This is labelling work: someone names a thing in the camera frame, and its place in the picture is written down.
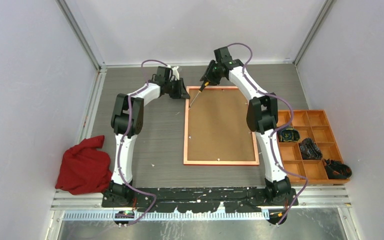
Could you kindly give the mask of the black yellow screwdriver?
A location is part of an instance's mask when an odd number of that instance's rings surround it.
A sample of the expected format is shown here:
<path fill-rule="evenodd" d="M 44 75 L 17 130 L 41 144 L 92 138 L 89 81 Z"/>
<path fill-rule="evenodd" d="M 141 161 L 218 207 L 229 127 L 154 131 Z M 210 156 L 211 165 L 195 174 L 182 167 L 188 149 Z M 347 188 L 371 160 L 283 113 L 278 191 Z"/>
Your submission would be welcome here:
<path fill-rule="evenodd" d="M 209 85 L 209 81 L 205 81 L 201 87 L 198 89 L 198 93 L 195 95 L 195 97 L 193 98 L 193 100 L 189 103 L 189 106 L 188 108 L 190 109 L 193 105 L 193 103 L 195 102 L 195 100 L 198 98 L 199 94 Z"/>

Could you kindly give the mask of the red picture frame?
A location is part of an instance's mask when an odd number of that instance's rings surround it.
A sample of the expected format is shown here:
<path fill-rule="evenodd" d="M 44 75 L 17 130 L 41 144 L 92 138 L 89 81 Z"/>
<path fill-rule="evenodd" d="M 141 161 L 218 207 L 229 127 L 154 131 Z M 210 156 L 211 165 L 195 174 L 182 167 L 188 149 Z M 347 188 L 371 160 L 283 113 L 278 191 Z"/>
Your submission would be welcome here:
<path fill-rule="evenodd" d="M 256 136 L 248 128 L 248 101 L 235 86 L 188 86 L 185 102 L 183 164 L 258 166 Z"/>

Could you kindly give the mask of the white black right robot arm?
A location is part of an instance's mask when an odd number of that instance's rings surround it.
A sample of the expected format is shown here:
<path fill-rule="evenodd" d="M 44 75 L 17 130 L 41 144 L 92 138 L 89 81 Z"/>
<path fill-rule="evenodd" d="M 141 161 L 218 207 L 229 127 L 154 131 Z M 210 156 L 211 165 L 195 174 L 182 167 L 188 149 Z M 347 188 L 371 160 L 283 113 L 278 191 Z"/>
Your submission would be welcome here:
<path fill-rule="evenodd" d="M 278 147 L 277 124 L 278 99 L 260 87 L 248 74 L 245 65 L 239 59 L 233 59 L 227 46 L 214 50 L 215 59 L 208 64 L 200 79 L 200 91 L 207 86 L 217 86 L 222 78 L 233 83 L 248 101 L 246 123 L 255 134 L 264 162 L 265 188 L 267 203 L 279 205 L 286 201 L 292 191 L 290 179 L 281 162 Z"/>

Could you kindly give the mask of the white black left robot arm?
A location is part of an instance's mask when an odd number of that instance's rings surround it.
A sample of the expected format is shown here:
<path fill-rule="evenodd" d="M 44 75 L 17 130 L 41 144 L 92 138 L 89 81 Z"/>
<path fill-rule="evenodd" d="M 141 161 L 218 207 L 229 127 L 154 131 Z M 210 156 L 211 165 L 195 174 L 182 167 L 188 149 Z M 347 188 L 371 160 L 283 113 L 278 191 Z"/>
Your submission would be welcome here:
<path fill-rule="evenodd" d="M 159 66 L 141 88 L 117 95 L 110 121 L 116 142 L 115 164 L 109 186 L 103 193 L 104 208 L 128 207 L 136 193 L 149 196 L 133 187 L 133 153 L 144 125 L 145 106 L 163 95 L 180 100 L 190 98 L 178 66 Z"/>

